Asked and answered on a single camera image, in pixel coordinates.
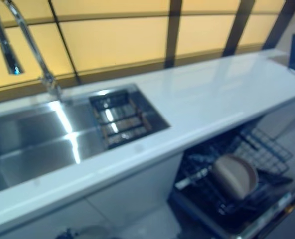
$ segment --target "wire rack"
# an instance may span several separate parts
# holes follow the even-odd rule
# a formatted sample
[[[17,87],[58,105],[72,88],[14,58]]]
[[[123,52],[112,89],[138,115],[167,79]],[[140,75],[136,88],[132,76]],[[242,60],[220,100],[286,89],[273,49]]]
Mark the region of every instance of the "wire rack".
[[[242,201],[229,198],[219,189],[210,171],[212,164],[223,154],[241,157],[259,171],[259,184]],[[222,215],[232,214],[240,208],[255,210],[267,198],[269,180],[280,180],[289,167],[286,162],[292,154],[258,128],[244,128],[226,133],[187,150],[176,177],[176,188],[195,187],[209,207]]]

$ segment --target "sink basin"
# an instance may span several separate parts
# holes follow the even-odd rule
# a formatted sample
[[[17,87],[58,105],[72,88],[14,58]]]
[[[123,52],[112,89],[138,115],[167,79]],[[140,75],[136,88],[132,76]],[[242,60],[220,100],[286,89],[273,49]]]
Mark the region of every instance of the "sink basin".
[[[0,116],[0,191],[169,125],[135,85]]]

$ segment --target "white countertop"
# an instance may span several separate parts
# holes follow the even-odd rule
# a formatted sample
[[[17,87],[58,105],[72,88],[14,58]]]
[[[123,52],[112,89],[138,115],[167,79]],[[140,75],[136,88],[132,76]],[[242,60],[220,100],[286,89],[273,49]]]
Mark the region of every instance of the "white countertop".
[[[78,199],[166,156],[295,98],[295,74],[270,50],[87,84],[66,96],[135,83],[171,128],[0,192],[0,231]],[[47,94],[0,103],[0,113],[49,101]]]

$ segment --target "cabinet door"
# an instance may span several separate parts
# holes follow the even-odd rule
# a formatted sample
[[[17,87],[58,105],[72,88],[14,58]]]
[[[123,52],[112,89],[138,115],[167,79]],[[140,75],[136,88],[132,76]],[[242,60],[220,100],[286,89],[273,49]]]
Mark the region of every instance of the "cabinet door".
[[[3,234],[0,239],[55,239],[67,228],[90,227],[94,230],[88,231],[94,236],[109,231],[108,222],[83,199]]]
[[[114,226],[123,226],[165,203],[182,159],[167,158],[87,198]]]

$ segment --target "chrome faucet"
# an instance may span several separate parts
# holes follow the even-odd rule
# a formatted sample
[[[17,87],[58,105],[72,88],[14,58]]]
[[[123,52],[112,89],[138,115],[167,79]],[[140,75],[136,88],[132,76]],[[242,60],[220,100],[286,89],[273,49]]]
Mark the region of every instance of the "chrome faucet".
[[[21,31],[30,46],[30,49],[32,50],[37,62],[39,63],[42,69],[43,76],[40,77],[40,80],[45,85],[45,87],[47,88],[47,91],[51,95],[55,95],[59,100],[61,100],[61,88],[57,84],[57,81],[55,80],[53,74],[48,70],[48,67],[46,63],[44,62],[44,59],[42,58],[42,55],[29,31],[29,28],[27,27],[27,24],[23,16],[21,15],[17,6],[12,2],[12,0],[2,0],[2,1],[13,14],[18,26],[21,28]],[[8,72],[10,74],[15,74],[15,75],[23,73],[24,70],[12,49],[10,41],[2,26],[1,20],[0,20],[0,47],[4,56],[4,60],[7,65]]]

